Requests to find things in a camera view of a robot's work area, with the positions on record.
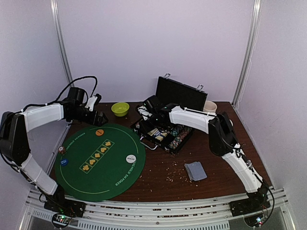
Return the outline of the orange big blind button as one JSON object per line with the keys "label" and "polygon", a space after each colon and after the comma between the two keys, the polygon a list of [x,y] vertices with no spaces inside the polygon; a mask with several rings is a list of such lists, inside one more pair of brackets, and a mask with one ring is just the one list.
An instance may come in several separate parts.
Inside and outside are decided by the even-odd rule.
{"label": "orange big blind button", "polygon": [[96,130],[96,132],[95,132],[95,134],[97,135],[97,136],[102,136],[102,135],[104,135],[104,130],[103,129],[98,129],[98,130]]}

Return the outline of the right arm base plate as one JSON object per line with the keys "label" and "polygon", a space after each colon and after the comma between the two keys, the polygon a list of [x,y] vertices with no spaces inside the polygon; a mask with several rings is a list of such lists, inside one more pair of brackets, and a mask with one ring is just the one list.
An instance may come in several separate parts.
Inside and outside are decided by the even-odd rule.
{"label": "right arm base plate", "polygon": [[271,204],[268,200],[261,203],[260,201],[247,198],[231,201],[229,206],[232,216],[236,217],[257,211],[262,211],[264,207],[270,208]]}

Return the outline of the small poker chip stack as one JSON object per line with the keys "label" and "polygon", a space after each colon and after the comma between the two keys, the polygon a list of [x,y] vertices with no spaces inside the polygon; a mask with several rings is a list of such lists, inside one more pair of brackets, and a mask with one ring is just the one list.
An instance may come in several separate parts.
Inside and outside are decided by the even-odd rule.
{"label": "small poker chip stack", "polygon": [[65,147],[64,146],[60,146],[58,148],[58,152],[59,152],[60,155],[65,155],[65,153],[66,153]]}

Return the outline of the white dealer button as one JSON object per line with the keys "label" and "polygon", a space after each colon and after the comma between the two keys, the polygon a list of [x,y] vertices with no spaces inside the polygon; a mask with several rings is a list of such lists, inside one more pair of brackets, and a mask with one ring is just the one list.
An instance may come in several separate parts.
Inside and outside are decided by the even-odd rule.
{"label": "white dealer button", "polygon": [[126,161],[127,161],[128,163],[134,163],[134,162],[136,161],[136,156],[133,155],[133,154],[130,154],[130,155],[128,155],[128,156],[126,157]]}

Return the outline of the black poker chip case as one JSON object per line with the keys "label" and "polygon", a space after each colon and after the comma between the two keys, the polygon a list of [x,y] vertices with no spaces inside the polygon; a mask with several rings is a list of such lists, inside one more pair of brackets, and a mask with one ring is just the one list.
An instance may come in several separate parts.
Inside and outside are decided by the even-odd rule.
{"label": "black poker chip case", "polygon": [[206,99],[203,85],[195,88],[172,80],[170,74],[160,76],[155,94],[136,107],[141,118],[131,128],[140,142],[147,140],[152,149],[160,147],[175,155],[194,129],[208,131],[209,117],[203,112]]}

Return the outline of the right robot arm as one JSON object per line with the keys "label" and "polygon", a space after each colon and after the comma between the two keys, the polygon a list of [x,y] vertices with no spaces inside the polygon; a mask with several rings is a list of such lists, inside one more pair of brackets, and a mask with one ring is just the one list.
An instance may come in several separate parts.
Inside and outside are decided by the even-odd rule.
{"label": "right robot arm", "polygon": [[253,167],[251,160],[244,154],[226,112],[206,113],[174,103],[158,109],[151,109],[144,104],[137,111],[146,122],[156,126],[161,124],[184,125],[208,134],[210,151],[231,166],[246,190],[248,196],[246,199],[231,202],[234,211],[254,212],[271,206],[268,200],[268,194],[271,192],[269,186]]}

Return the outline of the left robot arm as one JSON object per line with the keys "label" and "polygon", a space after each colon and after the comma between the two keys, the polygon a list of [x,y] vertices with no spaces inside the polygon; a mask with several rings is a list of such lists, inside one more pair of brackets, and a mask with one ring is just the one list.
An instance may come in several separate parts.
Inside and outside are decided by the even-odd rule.
{"label": "left robot arm", "polygon": [[108,122],[105,113],[95,110],[94,105],[83,106],[69,101],[31,105],[29,109],[17,112],[7,111],[0,120],[0,153],[13,169],[50,200],[56,211],[64,213],[69,209],[64,189],[37,162],[31,150],[34,141],[29,138],[33,130],[61,120],[77,120],[97,127]]}

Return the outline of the blue small blind button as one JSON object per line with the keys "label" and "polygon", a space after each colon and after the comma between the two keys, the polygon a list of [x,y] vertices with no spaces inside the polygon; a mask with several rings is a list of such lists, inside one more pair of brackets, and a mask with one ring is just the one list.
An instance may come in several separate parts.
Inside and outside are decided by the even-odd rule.
{"label": "blue small blind button", "polygon": [[60,165],[61,165],[62,167],[65,167],[66,165],[68,165],[68,163],[69,163],[69,160],[68,160],[68,159],[62,159],[62,160],[60,160]]}

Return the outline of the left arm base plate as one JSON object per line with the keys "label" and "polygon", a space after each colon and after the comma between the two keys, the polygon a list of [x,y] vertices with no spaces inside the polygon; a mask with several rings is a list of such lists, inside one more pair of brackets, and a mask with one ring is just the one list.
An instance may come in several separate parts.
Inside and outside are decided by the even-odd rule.
{"label": "left arm base plate", "polygon": [[44,209],[51,210],[53,212],[61,213],[69,217],[79,217],[82,218],[86,204],[80,201],[74,200],[64,200],[63,205],[59,205],[54,201],[47,201],[44,204]]}

